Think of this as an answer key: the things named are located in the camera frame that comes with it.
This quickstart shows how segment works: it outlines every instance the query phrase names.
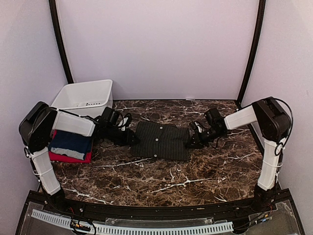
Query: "brown marble surface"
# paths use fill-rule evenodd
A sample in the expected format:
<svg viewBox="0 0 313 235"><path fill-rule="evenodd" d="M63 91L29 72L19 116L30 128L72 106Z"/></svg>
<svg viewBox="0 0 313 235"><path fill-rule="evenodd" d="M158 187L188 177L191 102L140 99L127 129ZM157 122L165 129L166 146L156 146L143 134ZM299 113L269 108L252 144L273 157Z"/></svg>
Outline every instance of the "brown marble surface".
<svg viewBox="0 0 313 235"><path fill-rule="evenodd" d="M135 130L141 120L187 127L217 107L222 115L236 110L233 101L116 101L113 108L131 113ZM218 148L190 150L190 161L141 159L129 147L96 143L91 164L53 163L67 198L121 206L189 206L253 196L262 155L247 127L231 131Z"/></svg>

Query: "white plastic bin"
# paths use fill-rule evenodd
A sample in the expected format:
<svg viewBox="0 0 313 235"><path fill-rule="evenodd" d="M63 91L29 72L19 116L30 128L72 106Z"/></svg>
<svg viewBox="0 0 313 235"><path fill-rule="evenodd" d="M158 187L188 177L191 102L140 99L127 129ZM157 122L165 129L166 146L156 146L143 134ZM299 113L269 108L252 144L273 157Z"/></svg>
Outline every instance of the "white plastic bin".
<svg viewBox="0 0 313 235"><path fill-rule="evenodd" d="M97 117L106 107L112 108L112 84L112 80L100 80L65 85L51 106L82 116Z"/></svg>

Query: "white cable tie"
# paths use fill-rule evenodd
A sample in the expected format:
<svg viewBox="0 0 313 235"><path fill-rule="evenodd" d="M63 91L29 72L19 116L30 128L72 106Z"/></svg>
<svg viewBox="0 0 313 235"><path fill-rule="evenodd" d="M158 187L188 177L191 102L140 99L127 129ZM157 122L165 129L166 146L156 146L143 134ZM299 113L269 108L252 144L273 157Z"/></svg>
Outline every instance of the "white cable tie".
<svg viewBox="0 0 313 235"><path fill-rule="evenodd" d="M50 168L49 170L46 170L46 171L43 172L43 173L39 173L39 172L38 172L38 175L39 175L39 176L45 175L45 174L47 174L49 171L52 171L52 170L53 170L53 168Z"/></svg>
<svg viewBox="0 0 313 235"><path fill-rule="evenodd" d="M276 176L276 183L278 182L278 174L279 174L279 171L275 173L275 176Z"/></svg>
<svg viewBox="0 0 313 235"><path fill-rule="evenodd" d="M281 165L272 165L272 164L269 164L269 163L265 162L264 160L263 160L263 163L266 164L266 165L269 165L270 167L274 167L274 168L279 168L279 167L282 166L282 164Z"/></svg>
<svg viewBox="0 0 313 235"><path fill-rule="evenodd" d="M31 157L31 153L29 152L29 148L28 146L25 146L25 148L27 149L27 152L24 151L26 158L30 158Z"/></svg>

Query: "holes in bin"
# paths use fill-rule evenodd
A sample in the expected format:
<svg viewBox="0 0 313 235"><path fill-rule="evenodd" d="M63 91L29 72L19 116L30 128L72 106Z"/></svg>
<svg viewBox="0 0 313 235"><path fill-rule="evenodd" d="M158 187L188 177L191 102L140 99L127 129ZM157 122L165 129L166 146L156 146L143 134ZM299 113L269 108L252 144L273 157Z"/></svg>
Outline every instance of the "holes in bin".
<svg viewBox="0 0 313 235"><path fill-rule="evenodd" d="M86 103L86 106L89 106L89 105L98 105L98 104L101 104L101 103Z"/></svg>

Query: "folded gray cloth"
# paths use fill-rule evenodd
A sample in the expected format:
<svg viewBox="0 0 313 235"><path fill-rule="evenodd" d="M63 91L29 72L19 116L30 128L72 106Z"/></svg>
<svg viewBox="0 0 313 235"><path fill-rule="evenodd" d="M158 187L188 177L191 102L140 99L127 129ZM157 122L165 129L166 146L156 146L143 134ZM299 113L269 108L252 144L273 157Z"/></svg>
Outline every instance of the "folded gray cloth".
<svg viewBox="0 0 313 235"><path fill-rule="evenodd" d="M188 160L188 128L162 125L150 121L141 121L136 129L140 143L131 147L131 154L136 157Z"/></svg>

